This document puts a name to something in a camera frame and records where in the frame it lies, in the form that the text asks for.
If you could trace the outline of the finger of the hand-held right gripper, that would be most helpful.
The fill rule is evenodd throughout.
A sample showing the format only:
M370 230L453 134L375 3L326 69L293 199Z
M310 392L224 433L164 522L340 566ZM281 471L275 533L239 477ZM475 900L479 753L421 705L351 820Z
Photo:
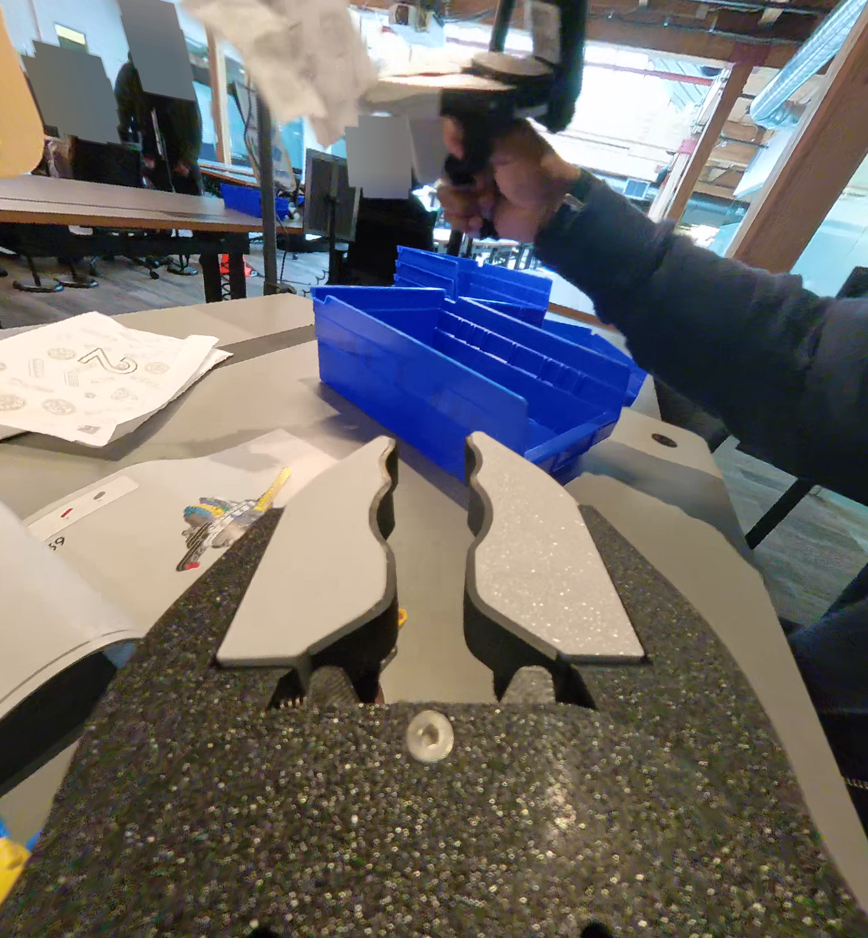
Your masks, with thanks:
M364 93L364 114L408 119L462 118L513 108L516 89L506 81L468 71L389 75Z

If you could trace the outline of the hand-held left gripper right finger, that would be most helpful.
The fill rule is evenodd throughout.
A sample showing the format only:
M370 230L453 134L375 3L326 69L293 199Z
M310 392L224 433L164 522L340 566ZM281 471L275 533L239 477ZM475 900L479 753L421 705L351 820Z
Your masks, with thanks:
M484 432L465 441L467 645L487 663L493 624L550 661L639 663L645 651L580 506Z

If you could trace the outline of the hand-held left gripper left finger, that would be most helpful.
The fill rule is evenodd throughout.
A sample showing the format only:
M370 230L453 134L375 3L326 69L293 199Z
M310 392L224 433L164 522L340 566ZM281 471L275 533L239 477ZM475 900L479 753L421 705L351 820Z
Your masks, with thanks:
M378 436L284 507L217 652L222 666L374 669L397 641L396 442Z

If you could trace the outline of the small white paper bag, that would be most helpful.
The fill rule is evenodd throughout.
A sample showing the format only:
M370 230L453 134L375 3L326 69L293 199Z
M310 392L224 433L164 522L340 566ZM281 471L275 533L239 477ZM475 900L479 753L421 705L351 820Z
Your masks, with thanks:
M240 53L281 125L304 118L328 147L356 126L378 71L345 1L187 1L182 7Z

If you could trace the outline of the blue plastic bin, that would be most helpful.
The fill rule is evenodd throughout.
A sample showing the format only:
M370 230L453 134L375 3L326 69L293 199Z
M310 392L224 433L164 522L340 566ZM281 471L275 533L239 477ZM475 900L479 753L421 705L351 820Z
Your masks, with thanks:
M554 475L608 437L647 374L578 325L436 288L316 287L324 384L443 470L480 430Z

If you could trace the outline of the large white paper bag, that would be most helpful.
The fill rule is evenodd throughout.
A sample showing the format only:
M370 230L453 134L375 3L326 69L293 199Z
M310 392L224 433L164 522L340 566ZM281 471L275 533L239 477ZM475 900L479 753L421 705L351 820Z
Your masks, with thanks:
M231 354L214 336L137 330L90 311L0 339L0 429L102 448Z

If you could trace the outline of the person's right forearm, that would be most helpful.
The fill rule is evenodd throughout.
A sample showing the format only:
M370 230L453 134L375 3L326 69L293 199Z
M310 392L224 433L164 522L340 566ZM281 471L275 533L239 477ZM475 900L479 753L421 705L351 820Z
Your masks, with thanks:
M587 172L535 248L640 367L761 459L868 495L868 298L722 258Z

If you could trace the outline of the lego instruction booklet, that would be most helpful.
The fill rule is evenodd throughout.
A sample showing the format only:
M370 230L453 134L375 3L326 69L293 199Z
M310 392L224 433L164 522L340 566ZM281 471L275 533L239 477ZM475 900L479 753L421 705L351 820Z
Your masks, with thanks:
M26 520L0 501L0 792L87 719L135 645L258 518L335 462L278 429L129 466Z

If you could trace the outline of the person's right hand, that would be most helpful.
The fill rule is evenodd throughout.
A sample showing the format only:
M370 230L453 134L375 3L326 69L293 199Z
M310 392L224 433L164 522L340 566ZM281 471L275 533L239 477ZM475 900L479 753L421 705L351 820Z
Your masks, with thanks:
M500 238L531 243L581 180L581 168L558 155L526 120L516 121L492 148L487 168L472 183L440 179L443 215L464 235L478 237L491 223Z

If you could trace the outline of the black monitor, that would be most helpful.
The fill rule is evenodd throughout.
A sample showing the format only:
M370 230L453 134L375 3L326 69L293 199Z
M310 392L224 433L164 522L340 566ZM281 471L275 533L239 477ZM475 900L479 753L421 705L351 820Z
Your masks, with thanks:
M349 183L347 159L309 148L304 171L304 233L325 237L334 233L338 241L354 241L360 188Z

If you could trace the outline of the dark grey metal pole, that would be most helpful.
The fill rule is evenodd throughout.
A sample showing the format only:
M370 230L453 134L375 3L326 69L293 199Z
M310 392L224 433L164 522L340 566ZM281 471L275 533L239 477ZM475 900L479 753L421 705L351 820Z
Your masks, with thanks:
M284 280L277 263L277 212L275 206L275 127L260 90L254 91L257 131L257 178L259 181L263 226L263 263L265 296L297 294Z

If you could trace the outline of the stacked blue plastic bins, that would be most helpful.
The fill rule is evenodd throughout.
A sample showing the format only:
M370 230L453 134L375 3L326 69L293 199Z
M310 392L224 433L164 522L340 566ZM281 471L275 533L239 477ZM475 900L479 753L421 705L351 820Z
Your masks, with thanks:
M397 248L394 284L475 299L535 327L543 326L552 291L547 277L405 246Z

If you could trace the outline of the small blue storage bin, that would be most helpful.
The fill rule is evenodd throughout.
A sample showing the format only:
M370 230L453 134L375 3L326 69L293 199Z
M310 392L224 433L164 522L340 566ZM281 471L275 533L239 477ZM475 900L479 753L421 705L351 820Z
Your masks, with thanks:
M261 191L258 187L231 184L220 184L221 198L228 209L240 212L250 217L262 218ZM280 195L275 196L275 213L281 220L290 217L291 201Z

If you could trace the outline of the wooden support beam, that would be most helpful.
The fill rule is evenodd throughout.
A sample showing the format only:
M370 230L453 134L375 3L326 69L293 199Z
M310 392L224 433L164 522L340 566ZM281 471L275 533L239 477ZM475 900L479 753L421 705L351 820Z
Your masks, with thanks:
M668 176L651 204L650 219L681 221L701 172L755 66L750 60L732 63L715 80L706 102L707 116L678 148Z
M868 3L726 256L792 270L867 154Z

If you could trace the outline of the wooden desk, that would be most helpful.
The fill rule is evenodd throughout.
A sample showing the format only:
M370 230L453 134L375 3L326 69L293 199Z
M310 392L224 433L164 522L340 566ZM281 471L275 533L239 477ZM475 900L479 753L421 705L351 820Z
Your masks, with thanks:
M74 254L193 255L203 274L207 303L224 300L221 254L250 253L262 220L228 209L215 196L191 196L34 174L0 179L0 224L108 230L66 235L53 256Z

